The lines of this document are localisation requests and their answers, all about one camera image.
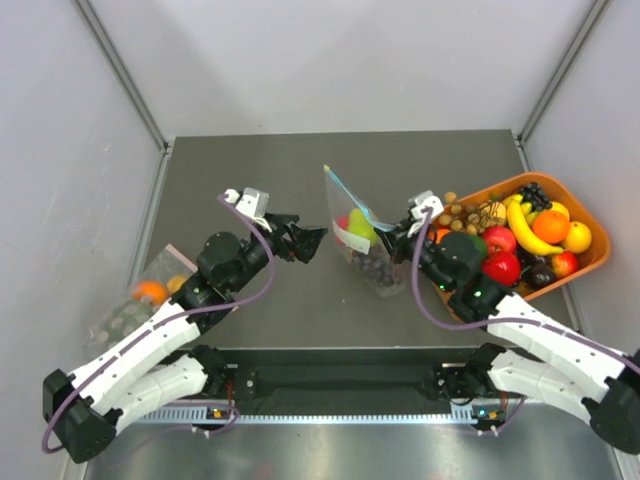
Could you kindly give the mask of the clear zip bag blue seal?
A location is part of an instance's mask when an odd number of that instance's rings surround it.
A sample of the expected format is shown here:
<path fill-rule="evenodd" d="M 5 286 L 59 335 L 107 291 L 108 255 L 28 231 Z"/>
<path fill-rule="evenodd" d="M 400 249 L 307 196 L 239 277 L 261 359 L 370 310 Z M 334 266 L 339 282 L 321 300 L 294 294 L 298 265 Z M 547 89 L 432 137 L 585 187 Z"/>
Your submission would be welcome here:
<path fill-rule="evenodd" d="M 381 297 L 400 293 L 404 273 L 395 265 L 376 228 L 391 226 L 374 212 L 328 166 L 323 166 L 330 226 L 335 245 L 347 264 Z"/>

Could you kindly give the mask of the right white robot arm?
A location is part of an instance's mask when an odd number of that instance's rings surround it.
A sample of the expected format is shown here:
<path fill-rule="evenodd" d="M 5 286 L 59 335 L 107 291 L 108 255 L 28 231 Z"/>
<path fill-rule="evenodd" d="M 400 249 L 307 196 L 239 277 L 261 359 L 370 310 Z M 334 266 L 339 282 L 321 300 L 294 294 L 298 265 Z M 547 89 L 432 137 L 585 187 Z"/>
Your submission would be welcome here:
<path fill-rule="evenodd" d="M 540 312 L 482 270 L 485 257 L 464 233 L 441 242 L 425 228 L 400 224 L 379 234 L 391 258 L 411 263 L 411 284 L 424 276 L 448 294 L 458 317 L 451 331 L 482 329 L 527 352 L 484 347 L 466 374 L 469 388 L 535 398 L 588 424 L 610 446 L 639 452 L 639 357 L 588 339 Z"/>

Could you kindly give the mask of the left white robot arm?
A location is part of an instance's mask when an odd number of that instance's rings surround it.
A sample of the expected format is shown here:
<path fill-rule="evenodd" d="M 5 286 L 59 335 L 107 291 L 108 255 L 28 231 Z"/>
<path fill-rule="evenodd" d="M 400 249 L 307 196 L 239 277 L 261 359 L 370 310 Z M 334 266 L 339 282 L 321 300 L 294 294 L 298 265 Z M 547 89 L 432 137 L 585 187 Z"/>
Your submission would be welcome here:
<path fill-rule="evenodd" d="M 103 452 L 131 423 L 184 397 L 216 396 L 230 381 L 220 353 L 199 345 L 172 364 L 165 359 L 239 307 L 234 294 L 275 258 L 309 263 L 328 230 L 301 228 L 298 216 L 266 214 L 239 239 L 213 234 L 197 270 L 148 320 L 88 364 L 43 381 L 46 435 L 77 464 Z"/>

